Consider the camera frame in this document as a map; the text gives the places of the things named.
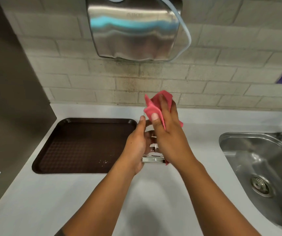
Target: drain strainer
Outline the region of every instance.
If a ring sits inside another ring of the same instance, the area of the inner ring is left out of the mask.
[[[260,176],[252,176],[250,179],[252,188],[264,197],[272,197],[269,182]]]

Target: tiled wall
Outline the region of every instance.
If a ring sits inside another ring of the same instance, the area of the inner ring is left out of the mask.
[[[282,0],[183,0],[193,43],[173,63],[105,60],[84,0],[0,0],[51,102],[282,110]],[[174,52],[186,44],[179,30]]]

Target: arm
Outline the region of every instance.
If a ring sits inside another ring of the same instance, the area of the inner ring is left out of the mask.
[[[145,128],[145,117],[141,116],[119,159],[83,206],[62,227],[65,236],[112,235],[130,183],[142,169],[142,156],[151,144],[149,134],[144,133]]]
[[[170,112],[163,96],[160,104],[166,130],[158,115],[153,114],[157,143],[164,157],[180,173],[204,236],[260,236],[195,158],[179,125],[175,102]]]

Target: person's right arm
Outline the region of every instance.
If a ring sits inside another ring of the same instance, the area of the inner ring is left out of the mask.
[[[171,112],[163,96],[160,103],[166,130],[157,114],[151,116],[157,144],[180,173],[204,236],[260,236],[195,158],[179,124],[175,102]]]

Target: sink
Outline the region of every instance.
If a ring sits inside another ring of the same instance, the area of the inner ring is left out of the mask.
[[[225,133],[219,143],[254,206],[282,227],[282,142],[272,134]]]

